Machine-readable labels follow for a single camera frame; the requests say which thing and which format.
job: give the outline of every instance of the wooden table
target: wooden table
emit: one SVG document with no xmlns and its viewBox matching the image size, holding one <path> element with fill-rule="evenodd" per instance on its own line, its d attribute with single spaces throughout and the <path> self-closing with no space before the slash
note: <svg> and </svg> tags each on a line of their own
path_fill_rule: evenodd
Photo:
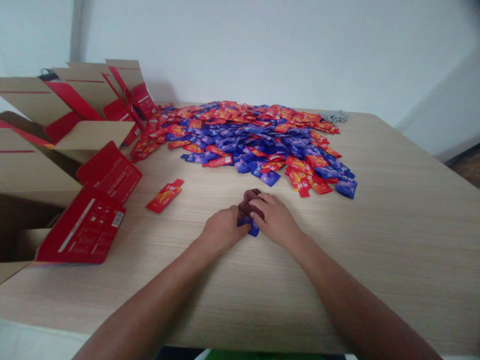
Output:
<svg viewBox="0 0 480 360">
<path fill-rule="evenodd" d="M 284 169 L 269 188 L 234 167 L 184 162 L 184 150 L 163 146 L 137 164 L 143 178 L 106 262 L 26 268 L 0 286 L 0 314 L 92 333 L 174 260 L 211 214 L 258 188 L 279 195 L 302 229 L 442 355 L 480 354 L 480 191 L 374 115 L 350 113 L 340 129 L 328 137 L 356 174 L 355 200 L 312 190 L 300 198 Z M 185 183 L 168 208 L 147 210 L 177 178 Z M 204 274 L 168 343 L 346 350 L 305 274 L 262 234 L 247 236 Z"/>
</svg>

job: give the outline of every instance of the forearm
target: forearm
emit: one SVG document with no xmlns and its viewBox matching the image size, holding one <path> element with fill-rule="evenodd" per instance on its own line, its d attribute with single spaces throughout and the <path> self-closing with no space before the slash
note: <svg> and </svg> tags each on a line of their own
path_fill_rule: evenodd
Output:
<svg viewBox="0 0 480 360">
<path fill-rule="evenodd" d="M 198 277 L 216 255 L 194 241 L 184 253 L 115 311 L 74 359 L 148 359 Z"/>
<path fill-rule="evenodd" d="M 396 313 L 306 237 L 287 251 L 310 278 L 342 339 L 360 359 L 441 359 Z"/>
</svg>

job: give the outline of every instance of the left hand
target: left hand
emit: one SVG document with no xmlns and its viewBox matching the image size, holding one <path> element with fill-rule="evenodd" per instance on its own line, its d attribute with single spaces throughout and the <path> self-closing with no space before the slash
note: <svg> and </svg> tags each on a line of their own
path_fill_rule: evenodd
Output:
<svg viewBox="0 0 480 360">
<path fill-rule="evenodd" d="M 238 214 L 239 208 L 235 205 L 213 214 L 194 243 L 214 257 L 230 250 L 251 228 L 249 224 L 237 226 Z"/>
</svg>

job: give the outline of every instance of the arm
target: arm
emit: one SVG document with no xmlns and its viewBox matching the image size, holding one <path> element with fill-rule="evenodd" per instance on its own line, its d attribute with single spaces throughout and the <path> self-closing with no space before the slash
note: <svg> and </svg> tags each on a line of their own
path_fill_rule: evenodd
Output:
<svg viewBox="0 0 480 360">
<path fill-rule="evenodd" d="M 359 359 L 441 359 L 405 321 L 303 233 L 277 196 L 259 195 L 251 216 L 309 277 L 333 325 Z"/>
<path fill-rule="evenodd" d="M 231 206 L 209 218 L 185 252 L 115 311 L 73 359 L 149 359 L 202 271 L 249 232 L 250 225 L 237 227 L 237 216 Z"/>
</svg>

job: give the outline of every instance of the pile of packets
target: pile of packets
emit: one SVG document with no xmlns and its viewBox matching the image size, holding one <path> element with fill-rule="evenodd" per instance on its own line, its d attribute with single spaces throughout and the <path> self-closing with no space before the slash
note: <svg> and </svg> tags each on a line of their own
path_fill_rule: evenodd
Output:
<svg viewBox="0 0 480 360">
<path fill-rule="evenodd" d="M 204 167 L 235 166 L 251 173 L 268 186 L 281 177 L 276 171 L 287 165 L 293 190 L 302 198 L 309 189 L 318 194 L 332 190 L 353 199 L 355 175 L 338 160 L 341 155 L 329 146 L 328 134 L 339 134 L 336 126 L 318 114 L 298 112 L 281 105 L 239 105 L 216 101 L 174 108 L 171 104 L 150 118 L 130 155 L 136 163 L 146 159 L 163 143 L 169 149 L 191 152 L 181 156 Z"/>
</svg>

